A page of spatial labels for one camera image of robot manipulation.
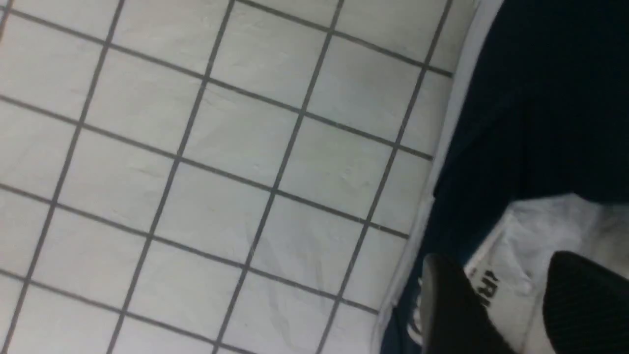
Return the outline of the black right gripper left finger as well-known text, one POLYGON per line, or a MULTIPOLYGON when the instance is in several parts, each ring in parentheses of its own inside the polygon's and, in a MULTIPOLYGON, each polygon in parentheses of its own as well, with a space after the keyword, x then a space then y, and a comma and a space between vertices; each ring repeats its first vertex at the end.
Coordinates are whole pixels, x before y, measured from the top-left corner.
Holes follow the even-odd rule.
POLYGON ((513 354, 463 268, 444 255, 423 260, 424 354, 513 354))

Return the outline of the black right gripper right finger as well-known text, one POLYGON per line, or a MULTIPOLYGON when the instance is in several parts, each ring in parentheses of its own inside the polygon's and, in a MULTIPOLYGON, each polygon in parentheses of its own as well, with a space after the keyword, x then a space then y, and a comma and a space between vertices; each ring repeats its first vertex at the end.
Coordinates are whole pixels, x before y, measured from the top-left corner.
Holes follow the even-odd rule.
POLYGON ((553 254, 542 316, 557 354, 629 351, 628 280, 581 255, 553 254))

